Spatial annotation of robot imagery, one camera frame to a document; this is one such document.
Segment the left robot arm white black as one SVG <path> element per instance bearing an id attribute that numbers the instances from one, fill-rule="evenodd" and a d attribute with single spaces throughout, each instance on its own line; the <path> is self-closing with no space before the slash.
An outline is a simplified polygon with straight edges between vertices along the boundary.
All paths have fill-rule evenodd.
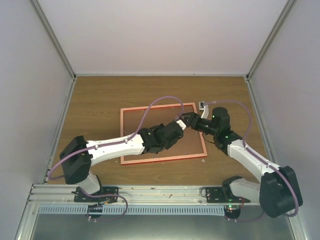
<path id="1" fill-rule="evenodd" d="M 168 150 L 184 136 L 185 128 L 183 121 L 178 120 L 103 141 L 86 141 L 82 135 L 77 136 L 60 154 L 65 183 L 77 185 L 90 201 L 98 202 L 103 197 L 103 189 L 98 176 L 91 172 L 92 166 L 123 156 Z"/>

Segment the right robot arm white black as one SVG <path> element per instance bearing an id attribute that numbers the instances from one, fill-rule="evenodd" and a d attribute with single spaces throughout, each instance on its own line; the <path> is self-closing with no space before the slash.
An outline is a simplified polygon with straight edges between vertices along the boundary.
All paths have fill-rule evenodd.
<path id="1" fill-rule="evenodd" d="M 182 129 L 191 128 L 211 135 L 220 151 L 239 162 L 258 180 L 254 183 L 240 176 L 225 180 L 221 190 L 223 200 L 232 203 L 237 198 L 244 198 L 259 204 L 271 218 L 298 214 L 303 199 L 295 171 L 269 161 L 250 148 L 245 139 L 231 129 L 226 108 L 214 108 L 210 120 L 194 112 L 183 113 L 177 123 Z"/>

